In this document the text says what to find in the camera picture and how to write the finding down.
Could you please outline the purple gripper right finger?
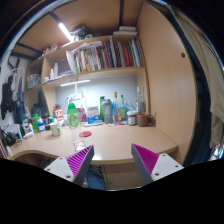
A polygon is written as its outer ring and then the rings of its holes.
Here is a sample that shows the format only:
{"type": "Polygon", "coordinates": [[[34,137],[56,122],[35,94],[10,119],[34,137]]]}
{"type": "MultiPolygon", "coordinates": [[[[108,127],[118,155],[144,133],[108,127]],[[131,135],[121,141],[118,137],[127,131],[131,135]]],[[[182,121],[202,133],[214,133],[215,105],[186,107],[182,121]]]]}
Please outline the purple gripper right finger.
{"type": "Polygon", "coordinates": [[[131,145],[131,154],[145,185],[164,178],[183,168],[168,154],[160,155],[136,144],[131,145]]]}

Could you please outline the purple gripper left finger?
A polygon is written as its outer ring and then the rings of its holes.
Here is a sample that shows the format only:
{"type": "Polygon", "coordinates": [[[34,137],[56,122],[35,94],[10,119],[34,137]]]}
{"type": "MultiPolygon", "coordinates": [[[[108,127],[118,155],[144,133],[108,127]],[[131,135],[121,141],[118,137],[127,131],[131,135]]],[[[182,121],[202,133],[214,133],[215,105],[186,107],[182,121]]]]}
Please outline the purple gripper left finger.
{"type": "Polygon", "coordinates": [[[94,146],[90,145],[69,157],[58,157],[45,171],[82,186],[93,156],[94,146]]]}

